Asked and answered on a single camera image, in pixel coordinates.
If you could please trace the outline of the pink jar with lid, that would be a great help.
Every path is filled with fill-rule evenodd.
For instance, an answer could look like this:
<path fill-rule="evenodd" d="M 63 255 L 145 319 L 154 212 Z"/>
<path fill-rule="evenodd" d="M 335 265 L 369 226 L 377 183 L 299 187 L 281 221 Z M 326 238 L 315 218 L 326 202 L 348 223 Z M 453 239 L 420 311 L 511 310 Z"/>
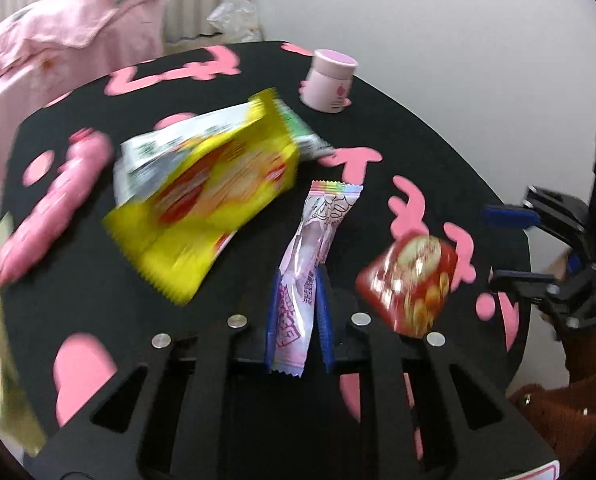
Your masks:
<path fill-rule="evenodd" d="M 337 114 L 350 105 L 349 93 L 357 62 L 350 55 L 316 49 L 307 78 L 300 87 L 300 100 L 312 110 Z"/>

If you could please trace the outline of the red cookie packet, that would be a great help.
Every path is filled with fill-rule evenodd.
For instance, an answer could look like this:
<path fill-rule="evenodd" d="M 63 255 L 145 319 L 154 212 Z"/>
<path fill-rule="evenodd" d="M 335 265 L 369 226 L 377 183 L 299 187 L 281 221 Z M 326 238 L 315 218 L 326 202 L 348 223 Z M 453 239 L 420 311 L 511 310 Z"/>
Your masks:
<path fill-rule="evenodd" d="M 355 289 L 395 333 L 423 338 L 444 308 L 457 266 L 442 238 L 407 234 L 356 276 Z"/>

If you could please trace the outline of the yellow nabati wafer wrapper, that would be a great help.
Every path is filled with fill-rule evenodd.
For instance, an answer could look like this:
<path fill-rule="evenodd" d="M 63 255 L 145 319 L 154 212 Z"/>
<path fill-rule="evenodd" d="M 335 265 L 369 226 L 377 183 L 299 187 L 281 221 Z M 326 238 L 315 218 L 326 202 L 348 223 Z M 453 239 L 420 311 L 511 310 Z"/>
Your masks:
<path fill-rule="evenodd" d="M 147 200 L 112 209 L 104 226 L 147 282 L 187 304 L 224 244 L 295 184 L 299 148 L 276 93 L 251 96 L 253 118 L 220 150 L 185 160 Z"/>

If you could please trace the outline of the green white milk carton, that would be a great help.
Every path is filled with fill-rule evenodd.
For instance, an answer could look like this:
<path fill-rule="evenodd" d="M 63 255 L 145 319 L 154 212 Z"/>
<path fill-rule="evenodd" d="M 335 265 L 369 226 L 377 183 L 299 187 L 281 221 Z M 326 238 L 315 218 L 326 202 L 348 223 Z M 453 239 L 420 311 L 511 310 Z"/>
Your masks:
<path fill-rule="evenodd" d="M 248 102 L 199 116 L 171 116 L 158 129 L 124 141 L 114 168 L 116 205 L 147 200 L 196 152 L 205 156 L 223 148 L 251 122 L 252 107 Z"/>

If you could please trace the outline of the pink striped candy wrapper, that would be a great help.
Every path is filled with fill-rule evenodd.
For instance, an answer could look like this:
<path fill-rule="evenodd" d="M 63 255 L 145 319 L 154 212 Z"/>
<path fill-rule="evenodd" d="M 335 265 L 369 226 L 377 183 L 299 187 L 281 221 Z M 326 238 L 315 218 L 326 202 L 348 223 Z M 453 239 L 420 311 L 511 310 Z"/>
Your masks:
<path fill-rule="evenodd" d="M 337 181 L 311 184 L 296 233 L 274 276 L 264 357 L 272 372 L 303 374 L 314 327 L 321 334 L 325 366 L 333 365 L 333 332 L 319 268 L 326 262 L 338 226 L 362 191 L 360 184 Z"/>

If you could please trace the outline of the white plastic bag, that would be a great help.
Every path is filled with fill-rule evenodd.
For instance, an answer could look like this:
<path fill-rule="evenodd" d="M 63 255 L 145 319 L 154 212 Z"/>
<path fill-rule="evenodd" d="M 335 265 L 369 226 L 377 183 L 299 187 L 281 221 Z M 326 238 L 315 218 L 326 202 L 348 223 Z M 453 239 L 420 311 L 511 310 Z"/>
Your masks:
<path fill-rule="evenodd" d="M 259 13 L 249 0 L 224 0 L 207 18 L 227 44 L 262 41 Z"/>

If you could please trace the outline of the pink floral duvet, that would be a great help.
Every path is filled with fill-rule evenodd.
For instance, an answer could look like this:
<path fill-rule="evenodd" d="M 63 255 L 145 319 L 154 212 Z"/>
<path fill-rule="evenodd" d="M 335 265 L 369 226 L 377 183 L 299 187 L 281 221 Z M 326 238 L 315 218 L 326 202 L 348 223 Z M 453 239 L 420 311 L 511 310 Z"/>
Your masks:
<path fill-rule="evenodd" d="M 66 62 L 54 56 L 100 47 L 80 65 L 88 70 L 102 58 L 115 70 L 162 52 L 159 0 L 38 0 L 0 23 L 0 78 L 10 70 L 48 61 L 47 70 Z"/>

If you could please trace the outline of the bed with pink sheet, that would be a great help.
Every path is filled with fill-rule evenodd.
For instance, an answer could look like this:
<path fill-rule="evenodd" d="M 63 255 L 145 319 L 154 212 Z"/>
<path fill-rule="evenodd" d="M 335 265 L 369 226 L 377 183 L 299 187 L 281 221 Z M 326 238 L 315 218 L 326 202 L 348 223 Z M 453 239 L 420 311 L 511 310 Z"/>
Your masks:
<path fill-rule="evenodd" d="M 20 124 L 120 68 L 158 58 L 167 0 L 38 0 L 0 23 L 0 195 Z"/>

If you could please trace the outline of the black pink tablecloth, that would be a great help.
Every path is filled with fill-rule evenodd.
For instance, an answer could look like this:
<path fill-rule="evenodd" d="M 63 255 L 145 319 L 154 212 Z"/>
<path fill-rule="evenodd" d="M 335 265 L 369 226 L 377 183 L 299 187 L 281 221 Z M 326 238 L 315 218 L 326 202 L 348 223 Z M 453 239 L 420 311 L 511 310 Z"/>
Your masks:
<path fill-rule="evenodd" d="M 499 388 L 518 370 L 522 352 L 506 346 L 500 316 L 483 322 L 476 297 L 495 268 L 526 269 L 529 248 L 521 232 L 491 229 L 483 222 L 494 191 L 442 136 L 407 108 L 355 79 L 351 105 L 328 115 L 304 106 L 298 96 L 309 60 L 277 42 L 237 44 L 158 58 L 126 68 L 74 90 L 38 110 L 19 128 L 7 163 L 2 211 L 20 221 L 50 182 L 24 185 L 30 162 L 46 151 L 63 159 L 72 133 L 94 128 L 120 145 L 175 114 L 203 114 L 235 105 L 272 88 L 320 136 L 337 148 L 369 148 L 359 201 L 341 223 L 327 258 L 334 286 L 352 290 L 356 274 L 391 240 L 390 226 L 406 214 L 404 185 L 414 183 L 426 201 L 424 220 L 432 234 L 456 224 L 473 240 L 473 283 L 450 294 L 438 328 L 462 348 Z M 58 428 L 53 363 L 73 334 L 96 337 L 117 363 L 124 363 L 158 333 L 201 330 L 240 301 L 263 312 L 274 266 L 300 220 L 315 180 L 337 180 L 341 162 L 306 162 L 295 186 L 281 194 L 227 244 L 197 295 L 178 307 L 138 275 L 108 235 L 103 220 L 115 203 L 112 174 L 96 188 L 45 258 L 3 290 L 5 325 L 22 388 L 46 434 Z"/>

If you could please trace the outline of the pink caterpillar toy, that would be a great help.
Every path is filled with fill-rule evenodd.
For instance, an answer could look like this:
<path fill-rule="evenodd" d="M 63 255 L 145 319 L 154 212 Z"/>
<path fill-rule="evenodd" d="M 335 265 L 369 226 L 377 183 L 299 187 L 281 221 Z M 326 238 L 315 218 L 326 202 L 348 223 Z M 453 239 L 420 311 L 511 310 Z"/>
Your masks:
<path fill-rule="evenodd" d="M 1 249 L 0 286 L 19 280 L 45 256 L 114 156 L 109 136 L 91 128 L 74 133 L 69 143 L 48 192 Z"/>

